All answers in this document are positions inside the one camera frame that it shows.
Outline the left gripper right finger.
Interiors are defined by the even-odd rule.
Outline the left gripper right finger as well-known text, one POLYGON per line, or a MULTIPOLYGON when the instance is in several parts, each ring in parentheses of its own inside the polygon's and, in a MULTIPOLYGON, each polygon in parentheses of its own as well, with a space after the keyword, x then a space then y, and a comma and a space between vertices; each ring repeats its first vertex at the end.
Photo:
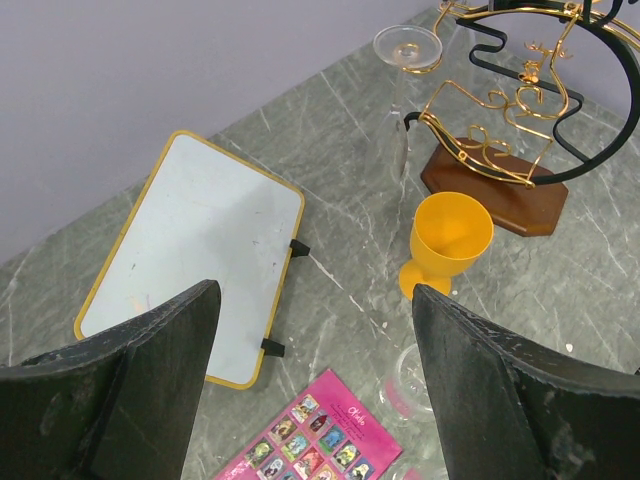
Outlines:
POLYGON ((418 285, 413 325, 451 479, 636 479, 639 378, 418 285))

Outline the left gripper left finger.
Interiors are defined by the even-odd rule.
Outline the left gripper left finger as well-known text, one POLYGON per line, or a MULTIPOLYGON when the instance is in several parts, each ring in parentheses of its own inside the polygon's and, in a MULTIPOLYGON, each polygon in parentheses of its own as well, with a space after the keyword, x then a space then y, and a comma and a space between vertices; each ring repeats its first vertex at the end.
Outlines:
POLYGON ((178 479, 216 335, 203 280, 73 345, 1 368, 4 479, 178 479))

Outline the clear tall wine glass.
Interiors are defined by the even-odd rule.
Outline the clear tall wine glass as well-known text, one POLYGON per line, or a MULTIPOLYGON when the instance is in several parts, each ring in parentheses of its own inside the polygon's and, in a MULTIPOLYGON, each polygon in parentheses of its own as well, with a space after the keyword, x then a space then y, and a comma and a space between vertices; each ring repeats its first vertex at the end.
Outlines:
POLYGON ((397 75, 389 108, 371 138, 366 156, 368 175, 398 184, 403 177, 408 154, 402 100, 410 74, 426 74, 442 59, 441 40, 431 30, 416 25, 393 25, 376 34, 372 41, 376 56, 394 67, 397 75))

